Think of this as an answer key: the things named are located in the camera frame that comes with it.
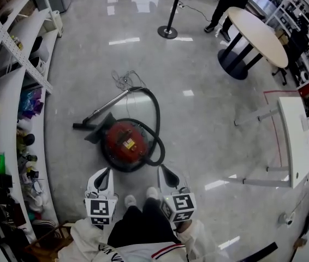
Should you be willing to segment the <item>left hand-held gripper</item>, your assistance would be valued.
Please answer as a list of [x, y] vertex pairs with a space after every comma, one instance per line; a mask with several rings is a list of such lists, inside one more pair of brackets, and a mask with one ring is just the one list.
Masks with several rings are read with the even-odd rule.
[[[101, 169], [93, 174], [87, 183], [91, 191], [111, 191], [114, 189], [113, 170], [110, 167]], [[91, 192], [85, 199], [87, 215], [92, 225], [110, 225], [113, 221], [118, 196], [102, 195]]]

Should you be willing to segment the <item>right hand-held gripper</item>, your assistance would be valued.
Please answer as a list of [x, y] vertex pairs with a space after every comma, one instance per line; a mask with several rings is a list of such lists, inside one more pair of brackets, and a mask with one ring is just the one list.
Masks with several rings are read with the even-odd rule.
[[178, 170], [160, 165], [158, 186], [161, 192], [160, 210], [171, 223], [188, 221], [197, 210], [195, 195], [187, 187], [185, 176]]

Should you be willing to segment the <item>red vacuum cleaner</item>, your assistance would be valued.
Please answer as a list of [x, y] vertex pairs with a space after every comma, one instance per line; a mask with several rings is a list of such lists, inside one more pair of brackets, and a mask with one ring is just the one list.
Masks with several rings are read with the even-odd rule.
[[[155, 128], [134, 118], [116, 119], [109, 112], [99, 124], [91, 121], [114, 106], [130, 93], [143, 93], [154, 106]], [[165, 146], [159, 137], [161, 113], [158, 100], [146, 87], [131, 87], [101, 108], [96, 109], [81, 123], [73, 123], [73, 129], [89, 131], [85, 140], [100, 144], [100, 150], [108, 164], [120, 172], [134, 172], [145, 165], [159, 166], [165, 159]]]

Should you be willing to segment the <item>person's right forearm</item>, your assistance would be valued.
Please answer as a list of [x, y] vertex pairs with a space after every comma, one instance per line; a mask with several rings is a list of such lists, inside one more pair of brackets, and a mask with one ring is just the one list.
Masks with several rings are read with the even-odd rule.
[[230, 262], [198, 219], [176, 224], [178, 239], [185, 245], [190, 262]]

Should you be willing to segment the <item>person's left forearm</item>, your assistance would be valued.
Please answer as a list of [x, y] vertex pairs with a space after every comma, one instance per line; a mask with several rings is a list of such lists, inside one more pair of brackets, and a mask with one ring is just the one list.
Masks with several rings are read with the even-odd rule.
[[89, 218], [76, 221], [70, 234], [73, 241], [58, 251], [58, 262], [92, 262], [99, 244], [106, 243], [104, 230], [93, 225]]

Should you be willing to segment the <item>person's right white shoe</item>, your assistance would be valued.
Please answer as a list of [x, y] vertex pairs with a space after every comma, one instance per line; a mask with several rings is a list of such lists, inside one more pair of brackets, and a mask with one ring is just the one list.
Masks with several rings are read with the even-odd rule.
[[154, 200], [159, 199], [159, 194], [155, 187], [149, 187], [146, 191], [146, 199], [150, 199], [150, 198]]

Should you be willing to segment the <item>person's white shoe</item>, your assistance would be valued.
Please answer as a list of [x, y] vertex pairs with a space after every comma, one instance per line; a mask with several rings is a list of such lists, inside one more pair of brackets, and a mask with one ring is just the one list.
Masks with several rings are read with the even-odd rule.
[[154, 200], [159, 199], [159, 194], [155, 187], [149, 187], [146, 191], [146, 199], [150, 199], [150, 198]]
[[136, 198], [133, 195], [127, 195], [124, 198], [124, 205], [126, 209], [132, 206], [137, 206]]

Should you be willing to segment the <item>person's left white shoe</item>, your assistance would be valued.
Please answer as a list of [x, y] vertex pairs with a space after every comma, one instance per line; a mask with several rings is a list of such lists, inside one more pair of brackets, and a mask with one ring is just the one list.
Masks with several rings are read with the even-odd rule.
[[124, 198], [124, 205], [126, 209], [132, 206], [137, 206], [136, 198], [133, 195], [127, 195]]

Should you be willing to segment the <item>person's black trousers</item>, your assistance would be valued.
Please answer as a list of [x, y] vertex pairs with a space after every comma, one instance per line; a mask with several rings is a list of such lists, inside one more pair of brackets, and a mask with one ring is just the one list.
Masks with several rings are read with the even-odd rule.
[[142, 210], [130, 206], [108, 238], [108, 245], [118, 248], [136, 244], [180, 243], [169, 221], [160, 210], [160, 201], [148, 198]]

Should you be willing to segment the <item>person's white jacket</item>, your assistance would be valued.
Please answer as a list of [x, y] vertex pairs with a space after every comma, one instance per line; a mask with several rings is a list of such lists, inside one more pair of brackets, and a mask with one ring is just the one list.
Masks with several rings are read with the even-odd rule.
[[88, 262], [189, 262], [191, 250], [188, 243], [146, 243], [117, 248], [100, 243], [84, 257]]

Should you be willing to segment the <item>wooden chair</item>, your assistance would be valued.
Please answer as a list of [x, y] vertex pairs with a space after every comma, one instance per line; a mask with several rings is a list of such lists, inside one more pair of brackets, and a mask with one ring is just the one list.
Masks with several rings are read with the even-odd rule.
[[58, 252], [73, 242], [70, 233], [73, 223], [63, 222], [46, 235], [26, 246], [22, 251], [32, 262], [56, 262]]

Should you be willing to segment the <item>black rounded cap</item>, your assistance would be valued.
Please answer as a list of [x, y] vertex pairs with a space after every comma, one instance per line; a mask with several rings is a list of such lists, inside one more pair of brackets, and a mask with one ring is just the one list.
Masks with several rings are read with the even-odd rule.
[[25, 135], [23, 138], [23, 143], [26, 145], [26, 146], [31, 146], [32, 144], [34, 144], [35, 142], [35, 136], [34, 134], [30, 133], [30, 134], [27, 134]]

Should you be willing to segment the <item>purple foil bundle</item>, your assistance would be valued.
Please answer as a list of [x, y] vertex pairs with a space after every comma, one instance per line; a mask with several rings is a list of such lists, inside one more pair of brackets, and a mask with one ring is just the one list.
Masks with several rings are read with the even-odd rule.
[[42, 98], [42, 89], [38, 88], [31, 91], [22, 91], [20, 94], [17, 117], [19, 119], [31, 119], [40, 115], [44, 103]]

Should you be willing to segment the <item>white metal shelving unit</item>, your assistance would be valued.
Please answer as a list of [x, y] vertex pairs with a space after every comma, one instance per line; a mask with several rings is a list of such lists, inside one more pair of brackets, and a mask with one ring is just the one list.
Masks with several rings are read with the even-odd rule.
[[[4, 46], [7, 50], [7, 54], [11, 55], [12, 58], [21, 66], [10, 73], [7, 73], [0, 77], [0, 153], [5, 155], [6, 172], [10, 173], [13, 181], [13, 188], [11, 188], [11, 196], [18, 201], [21, 206], [22, 213], [25, 217], [26, 223], [20, 227], [25, 228], [28, 233], [28, 239], [31, 242], [36, 239], [32, 225], [28, 219], [28, 213], [26, 211], [23, 194], [19, 182], [19, 173], [17, 172], [17, 159], [16, 150], [14, 149], [14, 130], [16, 130], [17, 111], [19, 108], [20, 93], [26, 73], [32, 78], [32, 80], [42, 88], [41, 101], [45, 103], [46, 94], [52, 93], [52, 86], [47, 80], [49, 73], [50, 62], [52, 53], [54, 51], [55, 42], [57, 37], [61, 37], [61, 30], [57, 27], [54, 15], [49, 3], [49, 0], [45, 0], [46, 8], [26, 17], [21, 20], [17, 25], [13, 27], [15, 37], [18, 37], [19, 41], [23, 43], [23, 49], [19, 47], [12, 40], [8, 33], [9, 27], [14, 22], [17, 15], [20, 13], [22, 8], [27, 4], [29, 0], [10, 0], [3, 9], [0, 11], [5, 12], [11, 10], [8, 18], [4, 24], [0, 22], [0, 46]], [[44, 20], [50, 19], [55, 29], [43, 34], [43, 41], [47, 45], [50, 53], [49, 59], [46, 63], [44, 70], [45, 74], [41, 75], [40, 72], [31, 64], [29, 61], [29, 53], [33, 47], [36, 37], [39, 35], [39, 31], [43, 25]], [[44, 193], [47, 195], [48, 207], [43, 212], [44, 219], [50, 219], [59, 225], [56, 216], [55, 208], [52, 202], [52, 197], [49, 188], [49, 181], [46, 170], [46, 159], [45, 159], [45, 146], [44, 146], [44, 107], [39, 115], [32, 118], [32, 130], [35, 135], [36, 141], [31, 146], [33, 153], [38, 154], [38, 163], [36, 169], [39, 171], [39, 179], [43, 185]], [[4, 256], [0, 249], [0, 262], [7, 262], [8, 260]]]

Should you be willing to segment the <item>white round floor device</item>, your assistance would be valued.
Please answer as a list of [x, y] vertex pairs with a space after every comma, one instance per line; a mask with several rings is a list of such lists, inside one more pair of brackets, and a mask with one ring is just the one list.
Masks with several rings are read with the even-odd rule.
[[290, 214], [287, 214], [285, 212], [281, 213], [278, 218], [279, 225], [286, 225], [291, 226], [293, 224], [293, 221], [295, 219], [295, 212], [293, 211]]

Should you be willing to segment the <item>white rectangular desk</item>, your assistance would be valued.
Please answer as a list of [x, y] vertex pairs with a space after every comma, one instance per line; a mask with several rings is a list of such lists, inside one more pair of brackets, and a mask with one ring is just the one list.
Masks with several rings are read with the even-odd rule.
[[300, 97], [279, 97], [274, 104], [267, 105], [249, 114], [236, 117], [234, 125], [240, 126], [253, 120], [261, 122], [277, 114], [280, 115], [285, 134], [288, 164], [279, 167], [267, 166], [266, 171], [286, 171], [288, 173], [288, 179], [284, 181], [226, 177], [223, 181], [253, 186], [294, 189], [308, 175], [309, 118], [306, 116], [304, 104]]

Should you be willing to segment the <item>white printed cup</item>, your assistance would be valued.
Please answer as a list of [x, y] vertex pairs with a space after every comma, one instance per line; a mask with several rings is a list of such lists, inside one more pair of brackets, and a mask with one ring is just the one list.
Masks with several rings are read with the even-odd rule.
[[45, 73], [45, 61], [43, 61], [39, 56], [32, 57], [29, 59], [30, 63], [35, 67], [35, 69], [41, 74]]

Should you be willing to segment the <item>black coat stand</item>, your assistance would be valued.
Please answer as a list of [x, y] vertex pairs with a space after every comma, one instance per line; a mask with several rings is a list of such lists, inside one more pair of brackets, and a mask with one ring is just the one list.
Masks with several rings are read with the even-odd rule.
[[165, 39], [175, 39], [178, 35], [177, 30], [172, 27], [172, 23], [174, 20], [175, 12], [178, 6], [179, 0], [174, 0], [173, 7], [170, 13], [170, 17], [168, 20], [168, 24], [166, 26], [160, 26], [157, 29], [157, 33]]

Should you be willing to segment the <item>white waste bin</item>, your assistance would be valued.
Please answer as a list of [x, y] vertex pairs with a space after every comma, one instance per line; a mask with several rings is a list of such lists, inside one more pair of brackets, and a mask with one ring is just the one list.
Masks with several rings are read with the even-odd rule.
[[58, 10], [55, 10], [52, 12], [52, 14], [56, 22], [57, 28], [60, 30], [61, 33], [63, 33], [63, 22], [60, 16], [60, 12]]

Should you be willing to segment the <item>round beige table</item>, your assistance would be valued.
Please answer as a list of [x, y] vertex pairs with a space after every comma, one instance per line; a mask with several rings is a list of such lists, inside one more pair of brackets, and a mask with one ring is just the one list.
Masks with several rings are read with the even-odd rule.
[[262, 58], [278, 68], [288, 65], [283, 45], [262, 20], [237, 7], [229, 8], [227, 13], [238, 31], [228, 47], [218, 53], [218, 61], [228, 75], [244, 80], [248, 70]]

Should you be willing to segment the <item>black office chair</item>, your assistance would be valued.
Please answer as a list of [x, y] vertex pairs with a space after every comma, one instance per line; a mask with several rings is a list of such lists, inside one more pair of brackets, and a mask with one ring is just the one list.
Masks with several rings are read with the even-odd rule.
[[298, 67], [297, 61], [300, 56], [307, 50], [309, 39], [307, 37], [308, 28], [306, 26], [301, 26], [300, 30], [293, 30], [288, 42], [283, 45], [286, 55], [288, 57], [288, 65], [285, 68], [278, 68], [272, 73], [275, 76], [277, 73], [281, 73], [283, 82], [282, 85], [287, 84], [286, 70], [288, 69], [293, 77], [300, 75], [300, 69]]

